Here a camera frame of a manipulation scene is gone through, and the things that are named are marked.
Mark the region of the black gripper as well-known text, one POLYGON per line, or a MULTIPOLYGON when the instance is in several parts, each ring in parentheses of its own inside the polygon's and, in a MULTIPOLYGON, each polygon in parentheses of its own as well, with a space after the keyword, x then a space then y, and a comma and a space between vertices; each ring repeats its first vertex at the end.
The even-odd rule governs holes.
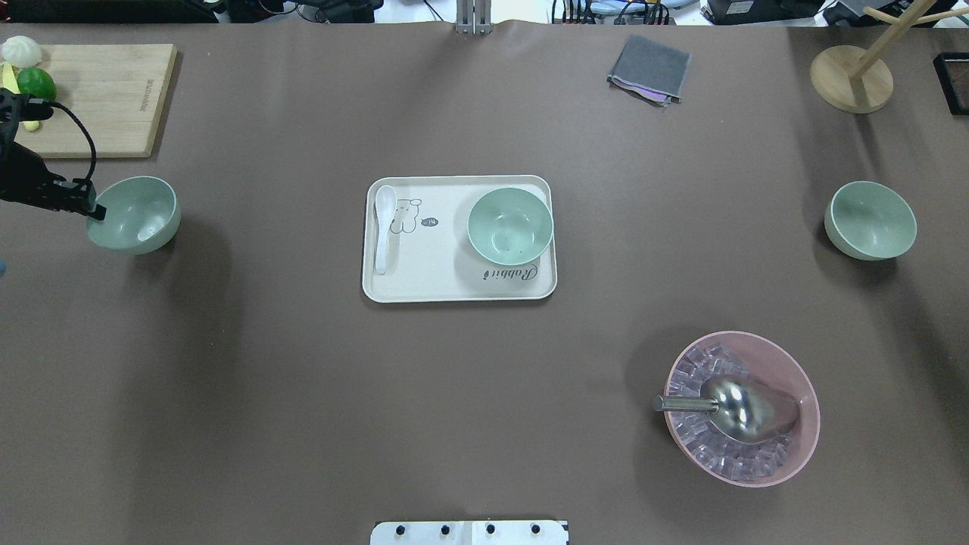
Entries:
POLYGON ((104 221, 107 208, 96 203, 89 179, 68 180, 46 169, 39 155, 19 144, 2 145, 1 199, 46 208, 87 214, 104 221))

